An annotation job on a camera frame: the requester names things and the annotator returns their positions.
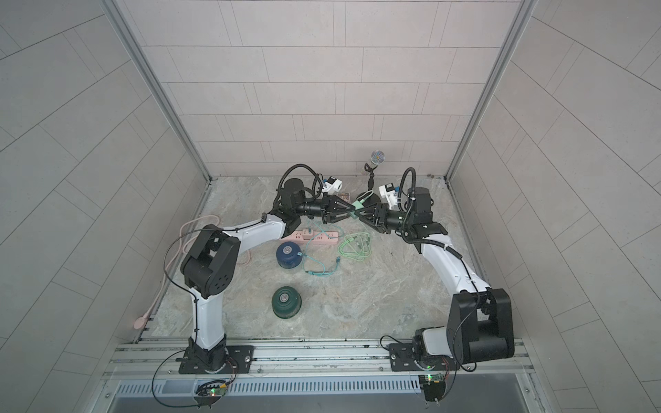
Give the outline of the blue cordless meat grinder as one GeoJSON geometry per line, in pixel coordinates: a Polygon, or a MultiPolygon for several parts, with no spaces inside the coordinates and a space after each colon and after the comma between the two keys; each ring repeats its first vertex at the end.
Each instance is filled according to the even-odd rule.
{"type": "Polygon", "coordinates": [[[278,265],[286,269],[298,267],[303,259],[299,244],[291,241],[282,243],[277,248],[275,257],[278,265]]]}

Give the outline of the green cordless meat grinder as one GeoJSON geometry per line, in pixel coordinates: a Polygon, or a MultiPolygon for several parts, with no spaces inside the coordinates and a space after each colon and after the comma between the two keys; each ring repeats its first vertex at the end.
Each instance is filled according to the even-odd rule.
{"type": "Polygon", "coordinates": [[[274,292],[271,305],[275,316],[289,319],[299,313],[302,306],[301,295],[293,287],[280,287],[274,292]]]}

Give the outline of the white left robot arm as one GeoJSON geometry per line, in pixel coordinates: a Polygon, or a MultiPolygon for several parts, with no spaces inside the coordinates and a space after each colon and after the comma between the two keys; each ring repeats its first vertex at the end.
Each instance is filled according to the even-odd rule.
{"type": "Polygon", "coordinates": [[[201,228],[180,268],[194,305],[192,344],[211,350],[225,340],[223,292],[232,281],[240,254],[288,237],[298,229],[302,216],[334,224],[354,211],[354,205],[337,195],[313,195],[301,179],[291,178],[279,186],[273,208],[261,219],[229,229],[212,224],[201,228]]]}

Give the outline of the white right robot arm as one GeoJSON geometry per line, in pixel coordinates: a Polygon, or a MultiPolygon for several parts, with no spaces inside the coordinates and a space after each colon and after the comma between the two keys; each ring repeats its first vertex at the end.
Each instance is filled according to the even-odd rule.
{"type": "Polygon", "coordinates": [[[514,356],[511,298],[493,288],[471,269],[457,251],[449,232],[433,220],[428,189],[417,187],[402,208],[379,203],[369,220],[381,233],[395,232],[416,248],[438,273],[452,301],[446,325],[417,330],[413,357],[422,369],[442,361],[453,368],[514,356]]]}

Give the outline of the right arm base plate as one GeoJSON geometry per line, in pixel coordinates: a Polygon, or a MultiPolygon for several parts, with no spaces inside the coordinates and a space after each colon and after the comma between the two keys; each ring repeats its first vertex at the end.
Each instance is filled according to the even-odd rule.
{"type": "Polygon", "coordinates": [[[431,356],[423,352],[421,346],[410,342],[385,344],[389,361],[394,372],[454,372],[458,366],[451,356],[431,356]]]}

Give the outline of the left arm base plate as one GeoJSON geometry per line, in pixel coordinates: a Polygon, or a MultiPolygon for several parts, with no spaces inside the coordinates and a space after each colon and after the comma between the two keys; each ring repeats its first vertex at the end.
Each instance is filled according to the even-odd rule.
{"type": "Polygon", "coordinates": [[[250,345],[222,346],[218,349],[185,349],[177,357],[180,374],[230,374],[249,373],[255,347],[250,345]]]}

